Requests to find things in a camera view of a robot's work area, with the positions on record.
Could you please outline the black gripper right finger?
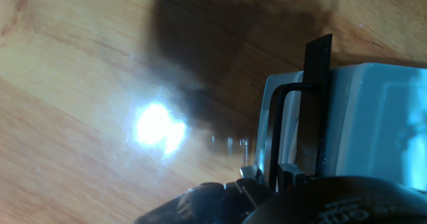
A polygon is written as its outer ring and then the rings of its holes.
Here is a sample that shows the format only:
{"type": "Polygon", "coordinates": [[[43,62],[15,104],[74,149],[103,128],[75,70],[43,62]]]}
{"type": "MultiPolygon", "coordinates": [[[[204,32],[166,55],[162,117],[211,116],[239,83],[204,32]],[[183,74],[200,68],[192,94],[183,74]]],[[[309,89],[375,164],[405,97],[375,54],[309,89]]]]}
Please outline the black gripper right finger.
{"type": "Polygon", "coordinates": [[[288,191],[306,182],[306,175],[294,164],[279,164],[278,190],[288,191]]]}

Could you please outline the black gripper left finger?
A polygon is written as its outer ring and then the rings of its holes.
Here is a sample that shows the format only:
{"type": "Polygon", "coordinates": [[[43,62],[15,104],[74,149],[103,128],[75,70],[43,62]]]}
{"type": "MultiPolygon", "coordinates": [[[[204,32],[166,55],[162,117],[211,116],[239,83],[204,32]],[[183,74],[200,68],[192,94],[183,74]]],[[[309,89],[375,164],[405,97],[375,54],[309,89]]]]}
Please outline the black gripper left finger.
{"type": "Polygon", "coordinates": [[[240,169],[234,182],[202,183],[180,196],[138,217],[135,224],[219,224],[243,223],[275,192],[255,166],[240,169]]]}

